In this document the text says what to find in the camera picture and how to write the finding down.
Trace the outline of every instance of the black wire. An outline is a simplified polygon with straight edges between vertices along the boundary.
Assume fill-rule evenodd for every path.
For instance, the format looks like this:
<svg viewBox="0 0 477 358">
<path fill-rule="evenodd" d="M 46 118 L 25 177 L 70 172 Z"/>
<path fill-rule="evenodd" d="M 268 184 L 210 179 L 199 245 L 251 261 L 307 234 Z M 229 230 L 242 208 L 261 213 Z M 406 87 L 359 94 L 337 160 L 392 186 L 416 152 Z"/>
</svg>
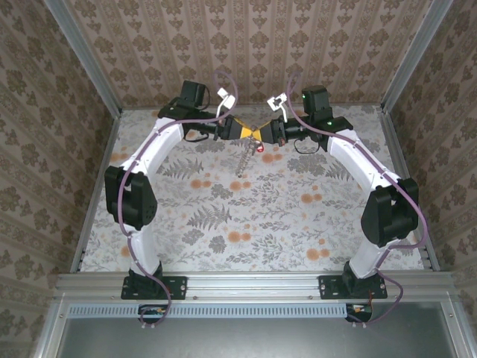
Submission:
<svg viewBox="0 0 477 358">
<path fill-rule="evenodd" d="M 192 139 L 192 140 L 187 139 L 187 138 L 184 138 L 184 140 L 185 140 L 186 142 L 189 142 L 189 143 L 197 143 L 197 142 L 202 142 L 203 140 L 206 140 L 206 139 L 208 139 L 208 138 L 209 138 L 209 134 L 206 133 L 206 136 L 203 136 L 202 138 L 197 138 L 197 139 Z"/>
<path fill-rule="evenodd" d="M 299 151 L 298 148 L 297 148 L 297 140 L 300 140 L 300 139 L 296 139 L 293 142 L 293 146 L 295 148 L 295 151 L 297 151 L 297 153 L 300 153 L 300 154 L 314 154 L 314 153 L 316 153 L 317 151 L 320 150 L 320 146 L 318 146 L 318 148 L 316 148 L 316 151 Z"/>
<path fill-rule="evenodd" d="M 207 108 L 209 108 L 209 105 L 210 105 L 210 90 L 209 90 L 208 86 L 206 86 L 206 90 L 207 90 L 207 94 L 208 94 L 207 104 L 203 108 L 198 108 L 199 110 L 206 110 Z"/>
</svg>

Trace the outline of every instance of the floral wallpaper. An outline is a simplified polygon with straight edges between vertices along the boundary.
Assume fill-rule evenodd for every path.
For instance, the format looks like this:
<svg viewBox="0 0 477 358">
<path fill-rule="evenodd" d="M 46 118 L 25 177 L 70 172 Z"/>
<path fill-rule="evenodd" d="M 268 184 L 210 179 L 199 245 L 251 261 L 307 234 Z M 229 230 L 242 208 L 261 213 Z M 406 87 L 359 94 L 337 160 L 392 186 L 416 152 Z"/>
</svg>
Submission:
<svg viewBox="0 0 477 358">
<path fill-rule="evenodd" d="M 392 162 L 377 107 L 341 106 L 363 143 L 389 168 Z M 142 143 L 157 110 L 123 112 L 111 165 L 120 166 Z M 259 127 L 270 108 L 238 107 L 234 115 Z M 190 132 L 187 139 L 197 139 Z M 150 177 L 159 204 L 151 223 L 165 271 L 323 271 L 343 269 L 364 239 L 361 188 L 333 157 L 298 154 L 293 143 L 265 145 L 236 176 L 248 139 L 182 141 Z M 315 151 L 311 140 L 297 142 Z M 409 239 L 414 241 L 413 234 Z M 81 271 L 127 271 L 126 238 L 101 194 Z M 393 252 L 386 269 L 422 269 L 419 251 Z"/>
<path fill-rule="evenodd" d="M 437 257 L 477 328 L 477 1 L 452 3 L 391 115 Z"/>
<path fill-rule="evenodd" d="M 0 356 L 35 347 L 112 120 L 42 1 L 0 1 Z"/>
<path fill-rule="evenodd" d="M 123 107 L 232 74 L 242 104 L 301 71 L 335 103 L 379 103 L 432 0 L 68 0 Z"/>
</svg>

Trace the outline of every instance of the purple cable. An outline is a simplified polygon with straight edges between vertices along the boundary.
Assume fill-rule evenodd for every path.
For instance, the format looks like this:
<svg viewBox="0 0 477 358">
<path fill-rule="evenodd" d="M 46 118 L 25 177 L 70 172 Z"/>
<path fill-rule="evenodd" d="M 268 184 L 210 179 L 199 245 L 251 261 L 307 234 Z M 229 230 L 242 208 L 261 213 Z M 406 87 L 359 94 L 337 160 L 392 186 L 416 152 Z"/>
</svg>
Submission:
<svg viewBox="0 0 477 358">
<path fill-rule="evenodd" d="M 356 147 L 363 155 L 364 157 L 371 163 L 371 165 L 376 168 L 376 170 L 378 171 L 378 173 L 384 178 L 386 179 L 392 186 L 394 186 L 396 188 L 396 190 L 404 197 L 404 199 L 412 206 L 412 208 L 415 210 L 417 216 L 419 216 L 419 219 L 421 220 L 421 222 L 423 223 L 423 236 L 421 237 L 420 241 L 416 244 L 413 244 L 413 245 L 392 245 L 390 246 L 386 252 L 382 255 L 381 259 L 378 261 L 378 263 L 376 264 L 376 272 L 379 274 L 379 276 L 381 276 L 382 278 L 384 278 L 385 280 L 395 284 L 396 286 L 399 287 L 399 290 L 400 290 L 400 294 L 398 295 L 397 299 L 395 300 L 395 302 L 391 305 L 391 307 L 383 314 L 381 315 L 380 317 L 378 318 L 375 318 L 375 319 L 372 319 L 371 321 L 368 321 L 366 322 L 367 324 L 369 323 L 375 323 L 375 322 L 378 322 L 380 321 L 382 318 L 384 318 L 385 316 L 388 315 L 388 313 L 390 311 L 392 311 L 396 306 L 397 304 L 401 301 L 401 298 L 402 298 L 402 295 L 404 293 L 404 289 L 403 287 L 397 283 L 395 280 L 391 279 L 390 277 L 384 275 L 382 272 L 380 272 L 380 270 L 378 270 L 378 268 L 382 265 L 382 263 L 384 262 L 385 258 L 389 255 L 389 252 L 393 249 L 396 249 L 396 248 L 405 248 L 405 249 L 413 249 L 413 248 L 420 248 L 422 246 L 424 246 L 426 244 L 426 240 L 427 240 L 427 236 L 428 236 L 428 228 L 427 228 L 427 222 L 426 222 L 426 218 L 424 217 L 424 214 L 423 212 L 421 211 L 421 209 L 419 208 L 419 206 L 414 202 L 414 200 L 412 200 L 412 198 L 408 195 L 407 192 L 405 192 L 405 190 L 403 188 L 401 188 L 399 186 L 399 184 L 393 180 L 388 174 L 386 174 L 386 172 L 381 168 L 381 166 L 360 146 L 358 145 L 357 143 L 355 143 L 352 139 L 346 137 L 346 136 L 342 136 L 340 134 L 336 134 L 336 133 L 331 133 L 331 132 L 326 132 L 326 131 L 321 131 L 317 128 L 313 128 L 311 125 L 308 125 L 306 124 L 298 115 L 297 113 L 295 112 L 295 110 L 293 109 L 293 105 L 291 103 L 291 94 L 293 93 L 295 87 L 297 86 L 298 84 L 298 81 L 300 79 L 300 76 L 301 74 L 298 72 L 298 71 L 295 71 L 291 74 L 291 77 L 290 79 L 288 80 L 288 84 L 287 84 L 287 87 L 286 87 L 286 96 L 287 96 L 287 102 L 288 102 L 288 106 L 290 107 L 290 111 L 291 113 L 293 114 L 293 117 L 305 128 L 307 128 L 308 130 L 312 131 L 312 132 L 315 132 L 315 133 L 318 133 L 318 134 L 322 134 L 322 135 L 325 135 L 325 136 L 333 136 L 335 138 L 338 138 L 338 139 L 342 139 L 344 140 L 345 142 L 348 142 L 350 144 L 352 144 L 354 147 Z M 293 82 L 293 80 L 297 78 L 296 82 L 295 82 L 295 85 L 293 86 L 293 88 L 291 88 L 291 83 Z"/>
<path fill-rule="evenodd" d="M 136 159 L 131 163 L 130 167 L 126 170 L 126 172 L 124 173 L 124 177 L 122 178 L 122 181 L 121 181 L 121 184 L 119 185 L 119 193 L 118 193 L 118 222 L 119 222 L 119 227 L 121 228 L 121 232 L 127 237 L 127 247 L 129 248 L 129 252 L 131 254 L 131 258 L 133 259 L 134 263 L 137 265 L 138 269 L 141 270 L 141 272 L 148 278 L 154 280 L 155 282 L 157 282 L 161 288 L 165 291 L 165 294 L 167 295 L 167 301 L 168 301 L 168 304 L 167 304 L 167 308 L 165 309 L 165 312 L 163 313 L 162 317 L 155 323 L 155 324 L 159 324 L 161 323 L 164 318 L 168 315 L 169 313 L 169 310 L 171 309 L 171 304 L 172 304 L 172 300 L 171 300 L 171 293 L 169 292 L 169 290 L 165 287 L 164 283 L 162 283 L 161 280 L 159 280 L 158 278 L 154 277 L 152 274 L 149 274 L 145 269 L 144 267 L 142 267 L 142 265 L 139 263 L 139 261 L 137 260 L 137 256 L 136 254 L 134 253 L 134 250 L 133 250 L 133 246 L 131 244 L 131 235 L 129 232 L 127 232 L 126 230 L 126 227 L 124 226 L 124 221 L 123 221 L 123 217 L 122 217 L 122 199 L 123 199 L 123 194 L 124 194 L 124 188 L 126 187 L 126 181 L 127 181 L 127 178 L 129 177 L 130 173 L 133 171 L 134 167 L 136 166 L 136 164 L 139 162 L 139 160 L 141 159 L 142 155 L 148 150 L 149 148 L 149 145 L 151 145 L 151 143 L 158 137 L 160 136 L 160 134 L 165 131 L 167 128 L 173 126 L 173 125 L 182 125 L 182 124 L 185 124 L 185 123 L 210 123 L 210 122 L 217 122 L 221 119 L 224 119 L 225 117 L 227 117 L 229 114 L 232 113 L 233 109 L 235 108 L 236 106 L 236 103 L 237 103 L 237 100 L 239 98 L 239 91 L 237 89 L 237 84 L 235 83 L 235 81 L 233 80 L 232 76 L 230 76 L 229 74 L 227 74 L 226 72 L 223 72 L 223 71 L 219 71 L 219 70 L 215 70 L 214 71 L 214 74 L 213 74 L 213 78 L 214 78 L 214 82 L 217 83 L 215 77 L 218 75 L 218 74 L 221 74 L 221 75 L 224 75 L 225 77 L 227 77 L 229 79 L 229 81 L 232 83 L 233 85 L 233 90 L 234 90 L 234 96 L 236 98 L 236 100 L 233 102 L 233 105 L 232 107 L 224 114 L 220 115 L 219 117 L 216 117 L 216 118 L 212 118 L 212 119 L 181 119 L 181 120 L 178 120 L 178 121 L 174 121 L 174 122 L 169 122 L 167 123 L 166 125 L 163 125 L 161 128 L 159 128 L 155 133 L 154 135 L 151 136 L 151 138 L 149 138 L 149 140 L 144 144 L 144 146 L 142 147 L 141 151 L 139 151 Z M 141 318 L 140 318 L 140 321 L 143 325 L 148 325 L 148 326 L 154 326 L 155 324 L 146 324 L 144 322 L 144 311 L 142 312 L 141 314 Z"/>
</svg>

